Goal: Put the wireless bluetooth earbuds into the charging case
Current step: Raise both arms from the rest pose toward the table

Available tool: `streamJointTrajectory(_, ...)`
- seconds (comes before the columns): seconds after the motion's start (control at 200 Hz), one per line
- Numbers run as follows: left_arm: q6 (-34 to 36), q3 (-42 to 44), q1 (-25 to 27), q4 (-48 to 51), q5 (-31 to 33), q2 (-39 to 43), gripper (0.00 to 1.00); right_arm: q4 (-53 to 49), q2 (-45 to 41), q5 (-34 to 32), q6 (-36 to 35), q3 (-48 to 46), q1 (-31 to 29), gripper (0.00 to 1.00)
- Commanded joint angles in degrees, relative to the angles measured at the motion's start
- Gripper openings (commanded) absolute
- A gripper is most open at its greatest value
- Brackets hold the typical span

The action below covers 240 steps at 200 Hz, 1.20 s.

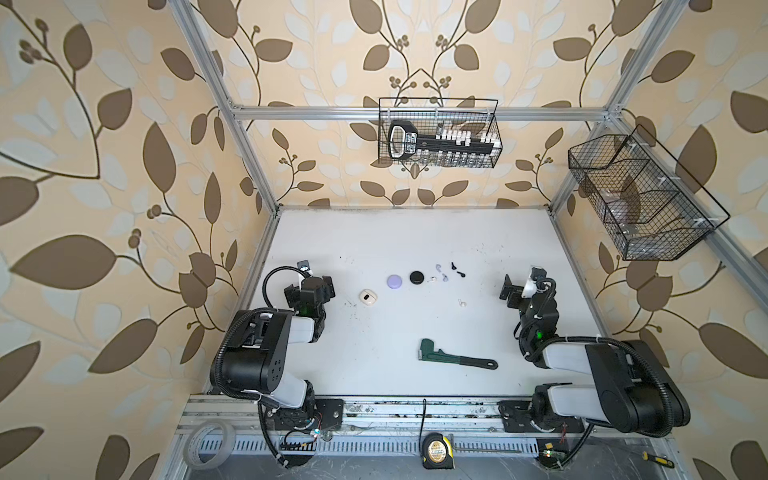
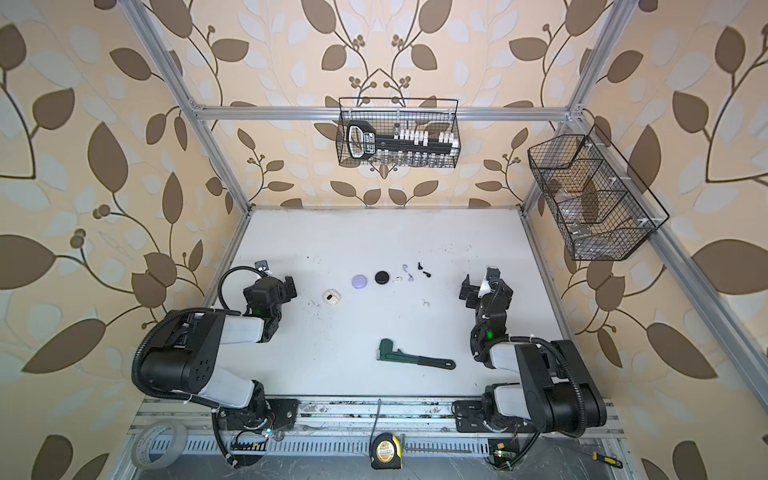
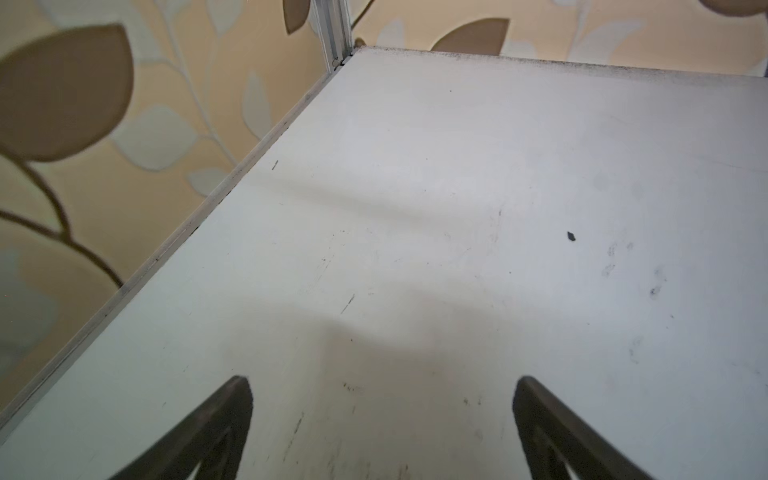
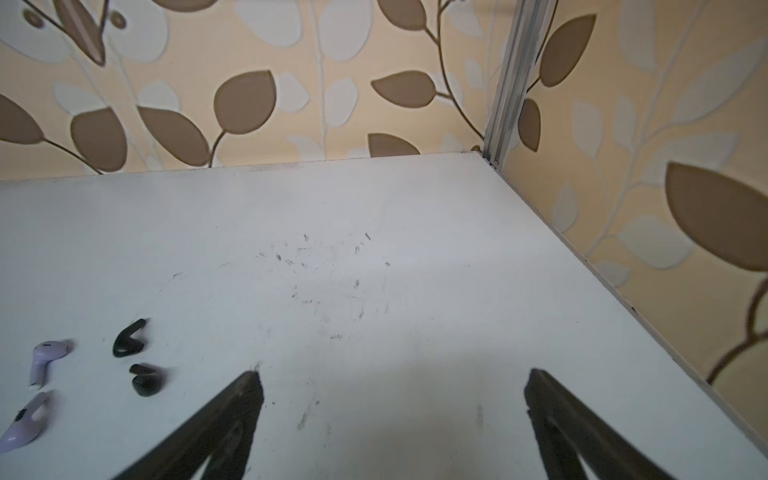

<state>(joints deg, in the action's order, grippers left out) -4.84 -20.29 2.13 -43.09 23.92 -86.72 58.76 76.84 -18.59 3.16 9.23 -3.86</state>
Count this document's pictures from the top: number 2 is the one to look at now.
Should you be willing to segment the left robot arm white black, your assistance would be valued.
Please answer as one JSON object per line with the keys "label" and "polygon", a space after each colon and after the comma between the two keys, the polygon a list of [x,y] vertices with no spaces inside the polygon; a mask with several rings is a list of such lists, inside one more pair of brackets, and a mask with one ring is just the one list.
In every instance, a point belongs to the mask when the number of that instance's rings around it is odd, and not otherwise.
{"label": "left robot arm white black", "polygon": [[224,346],[269,342],[283,318],[283,306],[298,295],[294,279],[273,276],[266,261],[226,273],[241,272],[256,276],[242,290],[244,311],[228,306],[219,283],[217,307],[168,313],[140,342],[131,366],[131,380],[144,395],[210,409],[214,441],[233,469],[257,464],[269,439],[294,427],[300,406],[295,398],[269,398],[261,382],[219,362]]}

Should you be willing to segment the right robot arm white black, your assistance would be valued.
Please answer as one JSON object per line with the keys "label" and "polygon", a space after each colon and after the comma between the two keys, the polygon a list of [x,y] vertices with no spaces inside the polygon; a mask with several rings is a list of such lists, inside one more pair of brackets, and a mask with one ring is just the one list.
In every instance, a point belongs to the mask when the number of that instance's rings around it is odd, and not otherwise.
{"label": "right robot arm white black", "polygon": [[514,291],[489,267],[479,285],[469,277],[459,299],[475,313],[469,345],[472,358],[492,370],[517,376],[485,387],[472,405],[457,402],[457,428],[502,433],[523,421],[539,433],[580,437],[607,423],[607,407],[575,344],[535,335],[510,335],[507,312]]}

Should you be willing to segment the white earbud charging case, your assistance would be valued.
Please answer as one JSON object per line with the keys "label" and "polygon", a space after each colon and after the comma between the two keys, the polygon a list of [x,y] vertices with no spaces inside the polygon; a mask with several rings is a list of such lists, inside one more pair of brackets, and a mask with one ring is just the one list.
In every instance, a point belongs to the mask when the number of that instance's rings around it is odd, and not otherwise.
{"label": "white earbud charging case", "polygon": [[323,300],[331,306],[338,305],[341,301],[341,295],[334,289],[328,289],[323,293]]}

